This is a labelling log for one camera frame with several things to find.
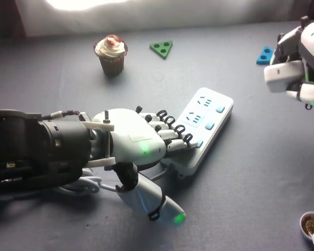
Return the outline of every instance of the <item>blue triangle block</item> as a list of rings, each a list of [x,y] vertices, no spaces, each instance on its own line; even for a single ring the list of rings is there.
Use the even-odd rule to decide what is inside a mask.
[[[258,57],[256,64],[270,64],[270,60],[272,58],[273,50],[265,46],[260,56]]]

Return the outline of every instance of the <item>gray tablecloth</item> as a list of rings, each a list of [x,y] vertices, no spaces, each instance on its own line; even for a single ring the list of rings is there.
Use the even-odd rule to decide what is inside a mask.
[[[200,87],[234,100],[231,119],[193,181],[158,181],[186,211],[179,228],[149,222],[102,190],[0,203],[2,250],[307,250],[299,219],[314,211],[314,109],[269,93],[255,64],[296,22],[131,32],[125,70],[108,80],[93,44],[103,35],[0,40],[0,109],[48,114],[167,109],[177,117]],[[173,40],[166,60],[149,44]],[[144,173],[160,172],[158,165]],[[109,185],[112,172],[95,170]]]

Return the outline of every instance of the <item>robotic arm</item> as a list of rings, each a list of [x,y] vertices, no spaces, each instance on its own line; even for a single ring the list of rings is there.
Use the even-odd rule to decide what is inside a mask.
[[[309,23],[308,17],[303,17],[301,26],[288,34],[279,34],[264,78],[271,92],[286,92],[289,97],[306,103],[308,110],[314,106],[314,22]]]
[[[191,135],[182,136],[182,127],[173,128],[174,118],[166,111],[140,111],[113,109],[91,121],[78,111],[42,117],[0,110],[0,195],[56,188],[81,196],[103,188],[151,221],[182,224],[184,210],[138,167],[150,168],[168,152],[180,153],[197,143],[190,143]],[[58,120],[68,115],[79,115],[80,121]],[[122,186],[101,184],[89,169],[100,166],[114,170]]]

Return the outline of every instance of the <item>brown cupcake liner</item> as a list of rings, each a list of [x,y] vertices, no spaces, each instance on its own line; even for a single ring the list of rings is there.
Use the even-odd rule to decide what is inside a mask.
[[[127,55],[128,47],[125,43],[125,53],[122,56],[119,56],[117,58],[107,58],[105,56],[99,56],[97,53],[97,57],[100,60],[101,66],[104,70],[104,73],[106,76],[114,77],[119,75],[123,69],[124,69],[124,62],[125,62],[125,56]]]

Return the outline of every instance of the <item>green triangle block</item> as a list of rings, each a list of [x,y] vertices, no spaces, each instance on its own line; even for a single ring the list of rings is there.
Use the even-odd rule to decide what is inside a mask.
[[[173,41],[164,41],[159,43],[151,43],[150,49],[156,52],[163,59],[167,58],[167,55],[170,52]]]

